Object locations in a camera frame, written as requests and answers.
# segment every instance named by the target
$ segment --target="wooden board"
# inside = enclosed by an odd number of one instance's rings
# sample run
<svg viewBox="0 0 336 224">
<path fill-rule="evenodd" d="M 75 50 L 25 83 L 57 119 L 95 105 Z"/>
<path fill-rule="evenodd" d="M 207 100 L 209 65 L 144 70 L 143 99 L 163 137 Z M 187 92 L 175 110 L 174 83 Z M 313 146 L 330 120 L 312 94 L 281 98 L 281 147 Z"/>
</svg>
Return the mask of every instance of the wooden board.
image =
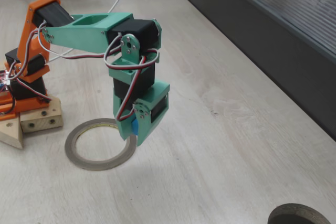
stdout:
<svg viewBox="0 0 336 224">
<path fill-rule="evenodd" d="M 61 103 L 52 97 L 49 107 L 30 110 L 20 114 L 24 133 L 53 129 L 63 126 Z"/>
<path fill-rule="evenodd" d="M 0 121 L 0 141 L 18 149 L 23 148 L 20 118 Z"/>
</svg>

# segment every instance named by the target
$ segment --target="black round object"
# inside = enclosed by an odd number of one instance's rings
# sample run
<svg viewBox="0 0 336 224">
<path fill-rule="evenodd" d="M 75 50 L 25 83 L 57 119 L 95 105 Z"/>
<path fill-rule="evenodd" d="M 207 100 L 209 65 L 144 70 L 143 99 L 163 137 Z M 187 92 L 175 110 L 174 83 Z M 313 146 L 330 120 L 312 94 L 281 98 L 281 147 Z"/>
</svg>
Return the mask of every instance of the black round object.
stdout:
<svg viewBox="0 0 336 224">
<path fill-rule="evenodd" d="M 310 207 L 285 204 L 273 210 L 268 218 L 268 224 L 330 224 L 330 222 Z"/>
</svg>

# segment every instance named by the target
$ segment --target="green robotic arm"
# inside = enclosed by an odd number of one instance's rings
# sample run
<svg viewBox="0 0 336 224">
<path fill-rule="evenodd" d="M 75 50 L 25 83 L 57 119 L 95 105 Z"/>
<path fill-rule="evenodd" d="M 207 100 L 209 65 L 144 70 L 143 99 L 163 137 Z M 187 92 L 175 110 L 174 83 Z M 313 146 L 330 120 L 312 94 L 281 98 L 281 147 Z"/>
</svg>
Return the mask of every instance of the green robotic arm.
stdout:
<svg viewBox="0 0 336 224">
<path fill-rule="evenodd" d="M 131 13 L 70 16 L 55 2 L 36 13 L 36 26 L 49 43 L 104 54 L 114 83 L 113 114 L 120 135 L 125 140 L 135 134 L 141 145 L 169 107 L 170 85 L 155 79 L 160 24 L 155 19 L 134 19 Z M 120 58 L 107 62 L 120 52 Z"/>
</svg>

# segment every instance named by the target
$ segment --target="tape roll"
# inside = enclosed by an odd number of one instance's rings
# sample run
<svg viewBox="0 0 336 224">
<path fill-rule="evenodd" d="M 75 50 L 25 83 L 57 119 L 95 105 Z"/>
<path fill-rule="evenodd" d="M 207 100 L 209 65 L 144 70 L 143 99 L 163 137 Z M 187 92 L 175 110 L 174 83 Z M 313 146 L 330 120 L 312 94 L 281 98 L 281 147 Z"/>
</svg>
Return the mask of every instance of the tape roll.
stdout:
<svg viewBox="0 0 336 224">
<path fill-rule="evenodd" d="M 71 131 L 65 142 L 65 153 L 68 159 L 77 167 L 85 170 L 109 170 L 126 162 L 135 152 L 137 142 L 137 137 L 135 135 L 131 135 L 126 139 L 126 146 L 121 151 L 121 153 L 113 158 L 104 161 L 88 160 L 81 157 L 76 150 L 76 142 L 81 134 L 90 129 L 103 126 L 118 129 L 115 122 L 115 119 L 100 118 L 85 122 L 77 126 L 73 131 Z"/>
</svg>

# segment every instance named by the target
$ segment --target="robotic arm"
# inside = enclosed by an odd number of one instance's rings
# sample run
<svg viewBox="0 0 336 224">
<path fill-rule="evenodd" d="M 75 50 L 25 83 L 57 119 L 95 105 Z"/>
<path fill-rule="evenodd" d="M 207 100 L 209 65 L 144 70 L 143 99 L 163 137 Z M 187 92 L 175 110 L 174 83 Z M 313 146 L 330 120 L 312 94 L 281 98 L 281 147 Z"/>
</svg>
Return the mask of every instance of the robotic arm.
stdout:
<svg viewBox="0 0 336 224">
<path fill-rule="evenodd" d="M 138 136 L 138 146 L 141 145 L 169 107 L 170 85 L 155 79 L 155 63 L 160 59 L 161 31 L 156 20 L 134 19 L 131 13 L 70 16 L 60 6 L 59 0 L 31 3 L 20 45 L 6 54 L 11 83 L 5 91 L 11 91 L 16 101 L 10 114 L 48 106 L 48 100 L 40 95 L 30 93 L 22 97 L 22 94 L 25 86 L 32 89 L 34 86 L 38 87 L 38 93 L 47 95 L 42 75 L 49 71 L 45 63 L 49 61 L 50 44 L 80 49 L 93 54 L 64 58 L 104 59 L 113 78 L 113 114 L 120 135 L 125 140 L 135 134 Z M 107 61 L 109 56 L 120 52 L 121 57 L 113 63 Z M 17 108 L 18 102 L 30 104 Z M 0 112 L 4 113 L 4 110 L 0 106 Z"/>
</svg>

